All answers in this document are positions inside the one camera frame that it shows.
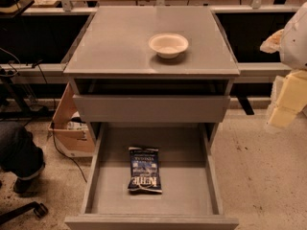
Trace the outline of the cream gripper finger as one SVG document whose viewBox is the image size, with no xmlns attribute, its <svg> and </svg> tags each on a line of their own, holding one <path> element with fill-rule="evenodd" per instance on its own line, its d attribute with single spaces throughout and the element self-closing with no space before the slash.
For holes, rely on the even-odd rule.
<svg viewBox="0 0 307 230">
<path fill-rule="evenodd" d="M 269 36 L 265 41 L 262 42 L 260 46 L 260 50 L 265 53 L 275 53 L 280 49 L 281 37 L 283 35 L 284 30 L 278 30 Z"/>
<path fill-rule="evenodd" d="M 280 132 L 284 130 L 296 117 L 296 113 L 287 109 L 269 106 L 265 130 L 267 132 Z"/>
</svg>

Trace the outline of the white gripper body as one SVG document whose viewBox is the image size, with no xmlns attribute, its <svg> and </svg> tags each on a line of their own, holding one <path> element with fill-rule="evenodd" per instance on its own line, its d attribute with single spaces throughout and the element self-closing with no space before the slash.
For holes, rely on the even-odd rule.
<svg viewBox="0 0 307 230">
<path fill-rule="evenodd" d="M 298 113 L 307 105 L 307 72 L 291 71 L 286 77 L 277 76 L 272 86 L 272 106 Z"/>
</svg>

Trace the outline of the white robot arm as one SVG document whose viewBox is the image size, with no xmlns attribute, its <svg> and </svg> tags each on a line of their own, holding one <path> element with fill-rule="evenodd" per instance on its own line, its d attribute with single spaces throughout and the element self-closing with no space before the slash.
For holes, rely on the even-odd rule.
<svg viewBox="0 0 307 230">
<path fill-rule="evenodd" d="M 265 128 L 277 133 L 286 128 L 307 105 L 307 3 L 286 26 L 269 36 L 260 46 L 265 53 L 278 52 L 280 61 L 292 71 L 276 77 Z"/>
</svg>

